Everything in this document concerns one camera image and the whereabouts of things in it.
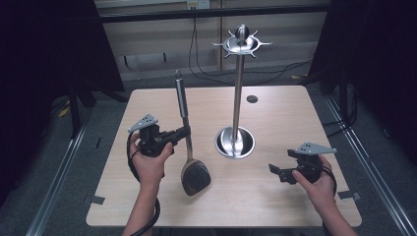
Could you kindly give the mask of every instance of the metal pole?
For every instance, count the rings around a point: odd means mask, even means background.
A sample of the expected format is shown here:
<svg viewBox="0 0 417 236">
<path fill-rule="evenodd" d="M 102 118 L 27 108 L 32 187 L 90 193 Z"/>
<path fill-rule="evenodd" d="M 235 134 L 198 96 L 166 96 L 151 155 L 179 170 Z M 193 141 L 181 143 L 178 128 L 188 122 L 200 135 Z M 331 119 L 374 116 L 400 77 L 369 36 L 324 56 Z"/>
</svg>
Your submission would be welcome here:
<svg viewBox="0 0 417 236">
<path fill-rule="evenodd" d="M 239 114 L 240 114 L 240 100 L 242 96 L 242 86 L 243 86 L 243 67 L 245 64 L 245 56 L 237 55 L 236 60 L 236 85 L 235 85 L 235 101 L 234 101 L 234 113 L 233 113 L 233 133 L 232 133 L 232 145 L 233 150 L 235 150 L 234 145 L 237 141 L 237 133 L 239 131 Z"/>
</svg>

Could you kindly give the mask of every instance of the light wood tabletop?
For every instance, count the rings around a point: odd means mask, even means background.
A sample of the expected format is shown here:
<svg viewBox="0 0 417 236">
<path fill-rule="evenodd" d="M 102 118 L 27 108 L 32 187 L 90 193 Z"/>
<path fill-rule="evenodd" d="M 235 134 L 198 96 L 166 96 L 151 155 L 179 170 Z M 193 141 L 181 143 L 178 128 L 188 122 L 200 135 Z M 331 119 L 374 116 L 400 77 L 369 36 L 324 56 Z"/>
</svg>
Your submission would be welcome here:
<svg viewBox="0 0 417 236">
<path fill-rule="evenodd" d="M 249 95 L 259 100 L 250 103 Z M 185 140 L 165 164 L 158 198 L 161 214 L 155 226 L 167 227 L 305 227 L 322 226 L 304 189 L 280 183 L 268 164 L 294 168 L 287 150 L 305 142 L 330 147 L 313 103 L 304 87 L 243 87 L 239 126 L 255 137 L 254 151 L 242 159 L 217 152 L 216 134 L 232 126 L 234 88 L 186 88 L 194 158 L 208 168 L 211 183 L 189 197 L 181 184 L 187 159 Z M 91 226 L 126 224 L 139 183 L 127 164 L 128 129 L 147 114 L 156 117 L 160 131 L 182 126 L 175 88 L 140 89 L 132 93 L 95 195 L 102 205 L 91 204 Z M 337 180 L 337 191 L 348 187 L 333 154 L 325 154 Z M 362 222 L 353 199 L 336 195 L 341 213 L 352 226 Z"/>
</svg>

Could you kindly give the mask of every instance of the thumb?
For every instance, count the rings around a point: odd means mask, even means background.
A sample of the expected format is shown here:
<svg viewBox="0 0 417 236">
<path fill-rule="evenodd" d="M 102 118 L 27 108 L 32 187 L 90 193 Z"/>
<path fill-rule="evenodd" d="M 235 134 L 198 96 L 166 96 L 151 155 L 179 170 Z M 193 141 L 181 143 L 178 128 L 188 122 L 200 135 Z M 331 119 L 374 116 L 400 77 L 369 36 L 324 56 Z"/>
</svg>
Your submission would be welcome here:
<svg viewBox="0 0 417 236">
<path fill-rule="evenodd" d="M 159 157 L 165 161 L 172 153 L 172 143 L 168 143 L 163 148 L 162 152 L 160 153 Z"/>
<path fill-rule="evenodd" d="M 295 180 L 297 180 L 297 182 L 307 191 L 309 192 L 309 190 L 311 189 L 311 187 L 313 186 L 310 181 L 308 181 L 303 174 L 301 174 L 299 171 L 297 170 L 293 170 L 292 171 L 292 176 L 294 176 Z"/>
</svg>

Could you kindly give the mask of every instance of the stand base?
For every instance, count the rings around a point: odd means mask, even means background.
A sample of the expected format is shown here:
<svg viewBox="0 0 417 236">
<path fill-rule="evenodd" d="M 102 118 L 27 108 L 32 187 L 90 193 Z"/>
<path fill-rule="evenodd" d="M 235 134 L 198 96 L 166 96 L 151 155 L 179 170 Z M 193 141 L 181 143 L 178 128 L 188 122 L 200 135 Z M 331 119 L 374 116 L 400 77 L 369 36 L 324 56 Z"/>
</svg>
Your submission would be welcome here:
<svg viewBox="0 0 417 236">
<path fill-rule="evenodd" d="M 218 132 L 214 144 L 217 151 L 228 158 L 240 159 L 248 156 L 255 148 L 254 136 L 245 128 L 239 127 L 237 140 L 232 142 L 233 128 L 227 127 Z"/>
</svg>

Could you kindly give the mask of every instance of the power outlet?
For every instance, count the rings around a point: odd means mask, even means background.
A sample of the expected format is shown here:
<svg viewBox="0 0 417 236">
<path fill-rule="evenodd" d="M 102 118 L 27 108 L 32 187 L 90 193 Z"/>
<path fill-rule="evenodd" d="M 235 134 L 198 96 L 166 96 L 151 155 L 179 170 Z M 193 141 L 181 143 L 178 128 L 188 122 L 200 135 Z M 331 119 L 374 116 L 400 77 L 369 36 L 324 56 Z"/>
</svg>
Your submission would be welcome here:
<svg viewBox="0 0 417 236">
<path fill-rule="evenodd" d="M 199 9 L 199 1 L 198 0 L 187 1 L 187 9 L 188 10 L 197 10 L 197 9 Z"/>
<path fill-rule="evenodd" d="M 209 9 L 209 0 L 199 0 L 198 9 Z"/>
</svg>

